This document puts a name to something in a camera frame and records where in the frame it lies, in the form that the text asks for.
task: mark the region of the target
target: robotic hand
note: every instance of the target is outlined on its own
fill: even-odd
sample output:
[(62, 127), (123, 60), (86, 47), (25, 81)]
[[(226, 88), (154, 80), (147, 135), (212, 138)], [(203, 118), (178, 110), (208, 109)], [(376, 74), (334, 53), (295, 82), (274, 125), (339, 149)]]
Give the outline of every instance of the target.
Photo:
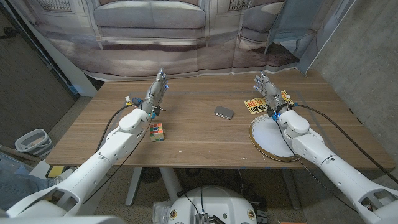
[(310, 128), (305, 118), (292, 110), (263, 72), (254, 82), (254, 89), (271, 107), (269, 114), (286, 127), (283, 137), (294, 153), (318, 166), (347, 196), (366, 223), (397, 223), (398, 191), (372, 182), (325, 146), (322, 137)]
[(111, 131), (104, 145), (63, 182), (36, 192), (11, 207), (9, 218), (70, 217), (80, 214), (95, 188), (118, 160), (130, 155), (144, 137), (148, 122), (160, 107), (167, 86), (166, 74), (160, 69), (148, 89), (141, 109), (123, 117)]

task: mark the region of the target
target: rubik's cube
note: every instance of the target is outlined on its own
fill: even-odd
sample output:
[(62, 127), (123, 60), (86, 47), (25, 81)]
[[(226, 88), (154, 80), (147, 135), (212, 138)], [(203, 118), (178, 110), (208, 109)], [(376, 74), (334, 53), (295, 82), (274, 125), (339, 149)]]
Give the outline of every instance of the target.
[(162, 123), (150, 125), (150, 140), (164, 141), (164, 129)]

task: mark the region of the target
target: yellow sign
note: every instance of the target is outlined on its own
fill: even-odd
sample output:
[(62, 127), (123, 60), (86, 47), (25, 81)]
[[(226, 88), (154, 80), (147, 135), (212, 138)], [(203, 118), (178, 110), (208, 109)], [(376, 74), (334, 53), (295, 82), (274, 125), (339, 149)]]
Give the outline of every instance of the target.
[(290, 96), (286, 93), (286, 90), (282, 91), (282, 98), (286, 101), (288, 104), (294, 104), (293, 100), (290, 99)]
[[(290, 99), (290, 96), (287, 94), (287, 92), (284, 90), (281, 92), (282, 93), (282, 98), (286, 103), (292, 105), (293, 100)], [(251, 100), (244, 101), (244, 104), (247, 106), (251, 114), (256, 114), (260, 112), (266, 112), (267, 108), (269, 107), (267, 105), (266, 99), (264, 98), (255, 98)]]
[(244, 102), (251, 114), (267, 111), (268, 105), (266, 99), (255, 98)]

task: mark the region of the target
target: white basket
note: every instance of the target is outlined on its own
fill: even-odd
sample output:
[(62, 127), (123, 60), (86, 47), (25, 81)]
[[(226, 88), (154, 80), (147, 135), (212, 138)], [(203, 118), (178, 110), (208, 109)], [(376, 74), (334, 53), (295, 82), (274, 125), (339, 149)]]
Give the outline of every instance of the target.
[(164, 202), (154, 202), (152, 206), (153, 224), (166, 224), (169, 220), (170, 211), (173, 203), (168, 200)]
[(43, 129), (33, 130), (15, 142), (16, 150), (43, 157), (53, 149), (52, 141)]

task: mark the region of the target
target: plastic basket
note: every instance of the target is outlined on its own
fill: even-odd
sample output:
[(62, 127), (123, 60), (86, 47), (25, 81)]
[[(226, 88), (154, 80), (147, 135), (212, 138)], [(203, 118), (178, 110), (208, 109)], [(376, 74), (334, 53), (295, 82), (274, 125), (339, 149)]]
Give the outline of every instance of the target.
[(15, 142), (17, 151), (44, 157), (53, 149), (52, 141), (43, 129), (33, 130)]

